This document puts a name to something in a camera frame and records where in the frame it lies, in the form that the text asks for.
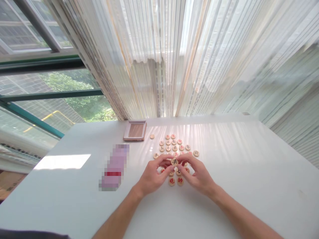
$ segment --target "white table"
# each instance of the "white table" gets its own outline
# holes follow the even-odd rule
[[[146,140],[130,143],[116,192],[99,191],[98,182],[113,144],[127,143],[126,122],[76,124],[1,204],[0,228],[91,238],[159,152],[159,141],[175,133],[200,151],[216,183],[284,238],[319,237],[318,169],[252,116],[157,118],[147,124]],[[165,182],[142,200],[125,238],[240,237],[187,182]]]

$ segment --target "brick wall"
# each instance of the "brick wall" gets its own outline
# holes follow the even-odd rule
[[[53,90],[36,73],[0,77],[1,95],[45,93],[52,91]],[[55,111],[60,111],[65,117],[59,112],[56,112],[44,121],[63,133],[67,132],[73,126],[70,121],[73,123],[85,122],[64,99],[19,101],[16,102],[16,104],[40,119],[45,118]]]

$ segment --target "right hand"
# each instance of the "right hand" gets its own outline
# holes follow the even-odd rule
[[[202,194],[208,197],[212,196],[215,191],[216,184],[205,168],[205,165],[188,153],[182,154],[176,157],[176,159],[178,160],[177,168],[187,182]],[[186,162],[188,162],[194,169],[195,173],[193,175],[188,173],[184,168]]]

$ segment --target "curtain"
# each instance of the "curtain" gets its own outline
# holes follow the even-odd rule
[[[319,167],[317,0],[46,3],[118,119],[248,112]]]

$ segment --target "green foliage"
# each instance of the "green foliage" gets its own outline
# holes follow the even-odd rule
[[[111,121],[115,120],[116,115],[112,108],[103,109],[101,112],[98,112],[93,118],[87,119],[86,122],[97,122],[97,121]]]
[[[74,77],[81,79],[77,71]],[[76,81],[70,75],[59,72],[41,74],[43,81],[54,91],[88,90],[93,86],[84,82]],[[116,116],[108,101],[103,96],[85,96],[65,98],[65,102],[71,106],[86,122],[115,120]]]
[[[92,89],[99,88],[99,85],[88,69],[66,70],[60,71],[60,73],[71,77],[75,81],[87,83],[93,86]]]

